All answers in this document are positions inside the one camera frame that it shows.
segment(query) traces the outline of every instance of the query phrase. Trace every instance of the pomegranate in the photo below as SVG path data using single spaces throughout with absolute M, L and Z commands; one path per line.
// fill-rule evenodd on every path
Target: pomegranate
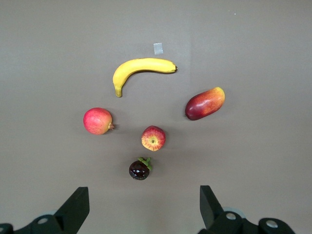
M 88 110 L 83 117 L 85 129 L 95 135 L 102 135 L 109 129 L 113 129 L 112 116 L 104 108 L 95 107 Z

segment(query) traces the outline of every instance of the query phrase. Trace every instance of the red mango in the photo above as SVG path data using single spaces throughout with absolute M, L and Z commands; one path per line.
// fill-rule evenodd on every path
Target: red mango
M 204 118 L 221 108 L 225 100 L 224 91 L 215 87 L 192 97 L 185 107 L 185 115 L 190 120 Z

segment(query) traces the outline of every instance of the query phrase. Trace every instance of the white tape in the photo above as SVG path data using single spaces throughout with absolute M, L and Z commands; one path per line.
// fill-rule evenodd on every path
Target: white tape
M 154 44 L 154 53 L 155 53 L 155 55 L 161 55 L 164 53 L 162 50 L 162 43 L 155 43 Z

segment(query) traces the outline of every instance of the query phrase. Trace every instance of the banana tip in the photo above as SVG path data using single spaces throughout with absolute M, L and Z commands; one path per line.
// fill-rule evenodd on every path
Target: banana tip
M 115 89 L 115 94 L 116 94 L 117 97 L 120 98 L 122 96 L 121 89 Z

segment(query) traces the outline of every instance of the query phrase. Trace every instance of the apple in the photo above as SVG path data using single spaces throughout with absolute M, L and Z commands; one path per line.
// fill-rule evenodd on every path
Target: apple
M 95 107 L 88 110 L 83 117 L 83 125 L 85 129 L 95 135 L 102 135 L 109 129 L 113 129 L 112 115 L 108 110 Z
M 151 151 L 159 150 L 166 141 L 165 132 L 156 126 L 149 126 L 142 134 L 142 145 Z
M 185 107 L 185 115 L 190 120 L 204 118 L 219 110 L 224 100 L 224 91 L 215 87 L 192 97 Z

